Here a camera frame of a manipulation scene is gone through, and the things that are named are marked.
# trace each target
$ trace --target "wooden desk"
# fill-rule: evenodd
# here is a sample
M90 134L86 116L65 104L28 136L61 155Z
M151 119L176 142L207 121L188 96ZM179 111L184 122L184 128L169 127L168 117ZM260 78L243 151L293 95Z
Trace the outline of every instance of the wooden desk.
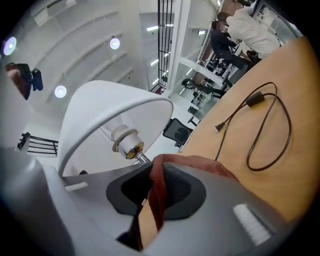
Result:
M181 154L214 159L224 131L216 132L215 125L266 82L277 85L278 95L290 114L292 137L287 151L267 170L253 172L246 166L248 151L271 103L269 99L236 114L218 161L246 188L291 220L307 210L320 181L320 68L306 38L279 48L243 76L192 132ZM270 85L262 92L274 92L274 89ZM260 167L273 160L282 150L287 135L288 122L276 102L251 156L251 165Z

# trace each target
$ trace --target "red cloth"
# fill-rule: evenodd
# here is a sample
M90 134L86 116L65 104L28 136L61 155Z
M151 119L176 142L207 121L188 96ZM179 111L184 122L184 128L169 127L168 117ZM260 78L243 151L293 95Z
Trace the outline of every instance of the red cloth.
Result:
M167 188L164 177L163 163L175 163L188 166L214 175L224 176L239 181L235 175L228 171L221 163L198 155L182 156L177 154L160 154L153 159L153 166L149 178L153 181L148 193L148 201L159 231L164 223L166 209Z

